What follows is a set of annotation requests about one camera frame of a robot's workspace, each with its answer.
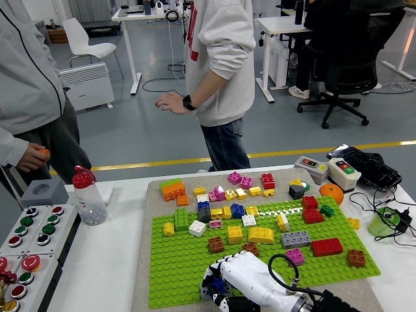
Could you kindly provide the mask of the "person's right hand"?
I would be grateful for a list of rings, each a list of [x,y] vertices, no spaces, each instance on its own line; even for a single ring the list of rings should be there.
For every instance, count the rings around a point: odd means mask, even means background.
[[[50,153],[43,152],[45,149],[44,146],[30,142],[16,168],[23,172],[30,172],[43,167],[50,160]]]

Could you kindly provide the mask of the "person's left hand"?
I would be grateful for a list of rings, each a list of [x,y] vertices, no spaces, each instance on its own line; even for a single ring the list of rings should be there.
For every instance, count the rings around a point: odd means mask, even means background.
[[[155,102],[155,107],[173,114],[189,114],[190,111],[183,106],[183,96],[169,92],[162,94]]]

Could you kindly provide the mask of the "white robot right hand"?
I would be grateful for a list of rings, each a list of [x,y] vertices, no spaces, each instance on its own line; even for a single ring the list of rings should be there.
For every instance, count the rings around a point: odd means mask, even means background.
[[[311,311],[302,291],[290,291],[284,280],[248,251],[225,256],[205,271],[200,286],[203,301],[221,311]]]

